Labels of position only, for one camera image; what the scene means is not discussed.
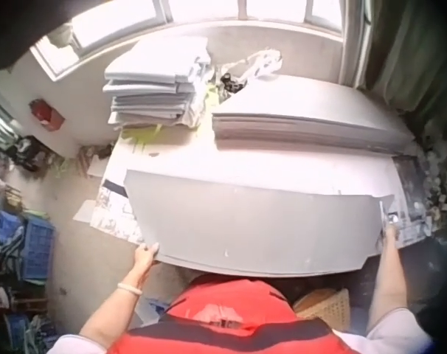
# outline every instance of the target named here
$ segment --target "window frame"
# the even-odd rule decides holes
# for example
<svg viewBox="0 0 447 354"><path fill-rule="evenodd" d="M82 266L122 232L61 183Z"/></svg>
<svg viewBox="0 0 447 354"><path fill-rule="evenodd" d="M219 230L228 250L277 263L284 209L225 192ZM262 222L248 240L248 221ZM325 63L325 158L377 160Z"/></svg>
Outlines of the window frame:
<svg viewBox="0 0 447 354"><path fill-rule="evenodd" d="M325 18L322 18L320 16L315 16L313 14L313 0L306 0L304 23L311 24L312 26L316 26L316 27L325 28L327 30L336 32L340 35L343 33L343 28L338 28L337 26L334 26L331 22L329 22Z"/></svg>
<svg viewBox="0 0 447 354"><path fill-rule="evenodd" d="M128 35L132 35L136 32L141 32L149 30L151 28L156 28L165 25L167 23L167 18L164 14L164 9L162 6L163 0L151 0L151 1L153 2L153 7L155 8L154 18L148 18L144 21L140 21L137 22L136 24L132 24L125 28L119 29L118 31L113 32L110 35L106 35L101 39L99 39L98 41L89 44L88 46L82 46L79 40L77 39L77 36L73 34L73 41L71 43L71 46L74 52L79 57L79 59L81 60L82 57L85 57L88 54L95 52L96 50L103 48L104 46L107 46L109 43L113 41L127 37Z"/></svg>
<svg viewBox="0 0 447 354"><path fill-rule="evenodd" d="M42 49L41 42L48 41L45 37L37 42L36 45L32 46L30 49L37 60L39 60L40 64L44 69L47 69L48 74L52 80L58 80L60 77L65 74L65 72L69 72L73 70L74 67L79 65L85 59L89 58L91 55L99 52L102 49L105 49L107 46L111 44L115 44L117 41L125 38L130 38L134 34L140 34L142 32L148 30L159 30L160 28L166 28L169 26L179 26L182 24L195 24L198 22L211 22L211 21L259 21L259 22L268 22L274 24L283 24L290 25L295 27L303 27L311 30L317 30L320 32L327 33L329 35L336 35L342 37L343 29L337 28L333 26L329 21L321 18L319 16L313 15L313 2L314 0L306 0L305 4L305 16L304 19L300 22L293 21L284 21L278 19L271 18L254 18L252 16L248 16L247 13L247 0L224 0L224 1L236 1L238 3L238 14L235 17L222 17L222 18L209 18L200 21L175 21L173 18L172 10L170 8L170 3L168 0L151 0L153 2L153 6L155 8L156 16L154 18L149 18L147 20L141 21L139 23L130 25L126 28L120 29L116 32L113 32L109 35L102 37L100 40L93 42L88 46L81 46L77 36L73 34L73 39L69 44L74 53L77 56L77 60L68 66L64 66L61 69L57 69L55 65L54 58L51 58L53 55L49 53L45 53L46 49Z"/></svg>

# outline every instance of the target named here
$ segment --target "fingers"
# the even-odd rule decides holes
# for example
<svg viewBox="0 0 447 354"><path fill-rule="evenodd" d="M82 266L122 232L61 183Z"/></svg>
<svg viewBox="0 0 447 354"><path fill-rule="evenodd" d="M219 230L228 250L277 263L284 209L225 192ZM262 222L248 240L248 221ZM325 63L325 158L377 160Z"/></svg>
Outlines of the fingers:
<svg viewBox="0 0 447 354"><path fill-rule="evenodd" d="M395 240L398 234L398 228L395 225L389 224L386 226L386 237Z"/></svg>
<svg viewBox="0 0 447 354"><path fill-rule="evenodd" d="M154 243L150 248L148 248L146 243L140 243L137 250L150 251L153 255L156 255L159 250L159 243Z"/></svg>
<svg viewBox="0 0 447 354"><path fill-rule="evenodd" d="M158 250L159 250L159 243L155 242L151 246L150 251L151 251L151 253L153 253L153 256L156 256L156 254L158 253Z"/></svg>

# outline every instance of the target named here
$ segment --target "stack of cardboard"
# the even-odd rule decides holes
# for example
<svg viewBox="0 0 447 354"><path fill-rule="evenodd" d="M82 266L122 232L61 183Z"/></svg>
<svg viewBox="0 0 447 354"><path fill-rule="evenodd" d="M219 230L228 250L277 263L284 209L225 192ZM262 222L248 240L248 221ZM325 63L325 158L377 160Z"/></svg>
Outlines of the stack of cardboard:
<svg viewBox="0 0 447 354"><path fill-rule="evenodd" d="M112 95L112 125L199 124L210 64L207 39L140 41L114 60L103 91Z"/></svg>
<svg viewBox="0 0 447 354"><path fill-rule="evenodd" d="M324 81L259 77L213 111L218 142L309 142L398 153L413 140L385 105Z"/></svg>

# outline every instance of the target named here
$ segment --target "white bracelet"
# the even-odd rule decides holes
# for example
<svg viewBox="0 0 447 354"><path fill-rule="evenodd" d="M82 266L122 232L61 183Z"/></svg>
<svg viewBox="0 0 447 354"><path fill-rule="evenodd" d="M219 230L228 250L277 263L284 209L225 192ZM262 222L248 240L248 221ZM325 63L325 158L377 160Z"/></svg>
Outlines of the white bracelet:
<svg viewBox="0 0 447 354"><path fill-rule="evenodd" d="M122 289L122 290L126 290L129 293L135 294L137 296L141 296L143 294L143 291L141 291L140 289L137 289L135 287L133 287L132 285L128 285L128 284L123 284L123 283L119 283L117 284L118 289Z"/></svg>

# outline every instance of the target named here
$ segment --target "wall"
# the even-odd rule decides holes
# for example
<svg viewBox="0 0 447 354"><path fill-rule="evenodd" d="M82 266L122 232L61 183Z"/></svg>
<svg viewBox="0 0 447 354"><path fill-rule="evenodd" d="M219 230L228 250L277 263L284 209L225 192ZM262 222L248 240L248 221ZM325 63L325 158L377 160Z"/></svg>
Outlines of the wall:
<svg viewBox="0 0 447 354"><path fill-rule="evenodd" d="M227 21L171 27L147 35L176 34L207 36L214 63L232 62L272 47L283 54L281 74L330 82L338 80L342 40L311 29L256 21ZM70 155L79 144L107 142L117 136L117 132L107 125L110 97L102 93L103 72L135 41L136 38L122 42L89 58L56 82L28 52L10 74L0 72L0 93L10 101L19 115L18 120L28 131L63 155ZM66 118L61 133L42 131L34 121L26 104L36 97L43 97Z"/></svg>

